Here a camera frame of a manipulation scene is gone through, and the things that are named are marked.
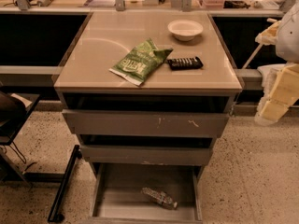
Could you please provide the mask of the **white robot base shell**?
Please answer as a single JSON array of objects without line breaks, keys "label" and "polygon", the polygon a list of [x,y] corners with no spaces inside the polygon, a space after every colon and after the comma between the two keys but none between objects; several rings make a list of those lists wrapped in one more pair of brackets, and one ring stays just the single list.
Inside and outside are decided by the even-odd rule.
[{"label": "white robot base shell", "polygon": [[257,70],[262,75],[262,87],[265,87],[267,76],[270,74],[270,71],[272,69],[278,71],[281,70],[285,66],[284,63],[276,63],[276,64],[268,64],[268,65],[262,65],[257,68]]}]

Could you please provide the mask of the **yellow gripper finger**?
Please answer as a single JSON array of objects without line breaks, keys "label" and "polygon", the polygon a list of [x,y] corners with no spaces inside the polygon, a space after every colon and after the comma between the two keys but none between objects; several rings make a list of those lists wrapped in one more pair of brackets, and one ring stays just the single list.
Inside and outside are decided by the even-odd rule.
[{"label": "yellow gripper finger", "polygon": [[255,37],[255,41],[266,46],[276,45],[280,21],[275,19],[268,19],[267,21],[271,22],[271,25],[261,33],[258,33],[258,35]]},{"label": "yellow gripper finger", "polygon": [[255,122],[267,126],[278,122],[299,99],[299,64],[286,63],[281,70],[267,76]]}]

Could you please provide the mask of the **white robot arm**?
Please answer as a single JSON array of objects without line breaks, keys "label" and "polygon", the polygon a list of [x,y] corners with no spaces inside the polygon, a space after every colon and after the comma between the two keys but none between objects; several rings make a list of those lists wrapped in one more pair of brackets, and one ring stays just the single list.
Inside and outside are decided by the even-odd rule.
[{"label": "white robot arm", "polygon": [[299,0],[280,21],[259,33],[255,41],[274,45],[276,55],[286,61],[258,69],[263,78],[263,97],[255,121],[266,126],[278,122],[299,99]]}]

